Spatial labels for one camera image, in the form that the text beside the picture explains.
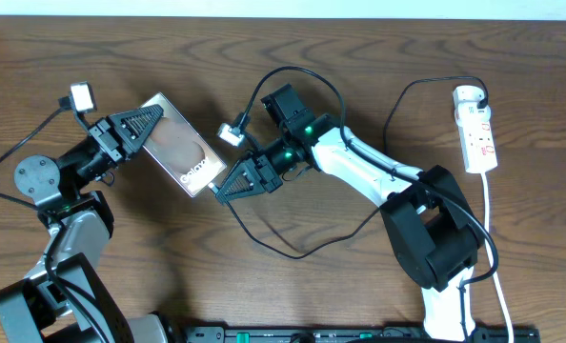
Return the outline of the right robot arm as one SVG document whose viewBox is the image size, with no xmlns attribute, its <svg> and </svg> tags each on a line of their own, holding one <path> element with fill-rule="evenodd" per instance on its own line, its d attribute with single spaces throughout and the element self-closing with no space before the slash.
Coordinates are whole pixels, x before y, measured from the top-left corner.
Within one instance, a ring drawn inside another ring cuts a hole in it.
<svg viewBox="0 0 566 343">
<path fill-rule="evenodd" d="M 467 291 L 488 235 L 452 174 L 439 165 L 423 171 L 393 160 L 341 120 L 315 115 L 290 84 L 261 103 L 280 134 L 233 165 L 213 187 L 216 199 L 230 206 L 236 199 L 272 193 L 299 163 L 340 179 L 377 207 L 397 262 L 421 289 L 426 334 L 468 340 L 475 322 Z"/>
</svg>

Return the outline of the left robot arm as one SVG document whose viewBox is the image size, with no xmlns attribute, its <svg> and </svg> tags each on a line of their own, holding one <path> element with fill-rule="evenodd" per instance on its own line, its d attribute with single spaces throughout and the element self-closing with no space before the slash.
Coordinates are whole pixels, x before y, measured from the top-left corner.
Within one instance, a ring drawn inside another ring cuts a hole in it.
<svg viewBox="0 0 566 343">
<path fill-rule="evenodd" d="M 86 138 L 58 158 L 36 154 L 14 172 L 16 187 L 31 197 L 50 241 L 36 265 L 0 290 L 0 323 L 10 342 L 180 342 L 162 314 L 128 319 L 96 268 L 114 218 L 101 191 L 84 192 L 141 150 L 163 116 L 158 105 L 125 111 L 88 124 Z"/>
</svg>

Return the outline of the bronze Galaxy smartphone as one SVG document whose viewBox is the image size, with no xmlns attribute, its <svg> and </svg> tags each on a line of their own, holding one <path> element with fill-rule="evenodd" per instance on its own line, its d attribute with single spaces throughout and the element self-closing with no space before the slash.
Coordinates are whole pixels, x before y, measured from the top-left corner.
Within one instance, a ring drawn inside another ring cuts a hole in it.
<svg viewBox="0 0 566 343">
<path fill-rule="evenodd" d="M 144 149 L 188 196 L 196 197 L 227 165 L 162 92 L 142 108 L 151 105 L 160 106 L 163 116 Z"/>
</svg>

